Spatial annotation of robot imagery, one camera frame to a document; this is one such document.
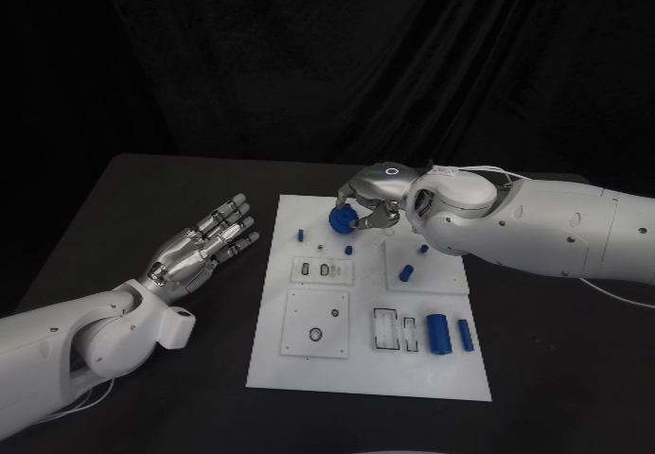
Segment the robotic hand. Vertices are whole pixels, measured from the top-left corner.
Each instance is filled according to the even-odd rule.
[[[487,166],[434,166],[422,176],[395,163],[366,167],[337,195],[337,209],[354,198],[372,210],[350,227],[390,227],[403,210],[441,253],[543,276],[655,284],[655,200],[523,177],[494,186],[465,169],[507,174]]]
[[[183,348],[194,318],[168,306],[258,239],[237,194],[157,250],[146,271],[112,291],[0,319],[0,440],[132,372],[155,344]],[[83,360],[71,369],[70,346]]]

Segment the rectangular slot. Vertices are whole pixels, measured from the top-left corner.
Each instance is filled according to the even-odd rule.
[[[399,350],[395,309],[372,309],[373,345],[376,350]]]
[[[415,319],[405,317],[402,319],[402,335],[405,338],[405,352],[418,351],[418,339],[415,337]]]
[[[321,257],[294,257],[289,281],[304,284],[351,286],[351,260]]]

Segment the table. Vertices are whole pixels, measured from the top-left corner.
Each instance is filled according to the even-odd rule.
[[[245,388],[278,194],[334,196],[359,168],[113,159],[18,311],[139,276],[159,244],[237,192],[260,240],[180,302],[197,318],[187,347],[157,347],[106,400],[22,430],[0,442],[2,454],[651,451],[655,311],[576,280],[471,256],[464,264],[491,403]],[[655,301],[647,286],[602,287]]]

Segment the blue object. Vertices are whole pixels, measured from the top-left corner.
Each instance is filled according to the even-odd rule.
[[[354,228],[350,227],[350,221],[357,220],[357,212],[351,209],[350,204],[347,203],[340,210],[334,207],[330,211],[330,225],[335,232],[340,234],[348,234]]]
[[[447,319],[442,314],[426,316],[426,336],[429,338],[429,351],[434,355],[452,353],[449,333],[447,332]]]
[[[409,280],[409,276],[412,275],[412,272],[413,272],[413,267],[410,265],[405,265],[405,268],[399,272],[398,279],[402,282],[406,282]]]
[[[467,330],[467,321],[458,320],[457,325],[460,326],[460,334],[461,334],[461,344],[464,345],[464,350],[471,352],[473,348],[473,339],[470,338],[470,331]]]

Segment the blue cylinder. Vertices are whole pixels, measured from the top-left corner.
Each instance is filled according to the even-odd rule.
[[[470,331],[467,330],[467,321],[458,320],[457,325],[460,326],[460,335],[461,335],[461,344],[464,345],[464,350],[471,352],[473,348],[473,339],[470,338]]]
[[[409,280],[409,276],[412,275],[412,272],[413,272],[413,267],[410,265],[405,265],[405,268],[399,272],[398,279],[402,282],[406,282]]]
[[[426,336],[429,338],[429,351],[434,355],[452,353],[449,333],[447,332],[447,319],[442,314],[426,316]]]

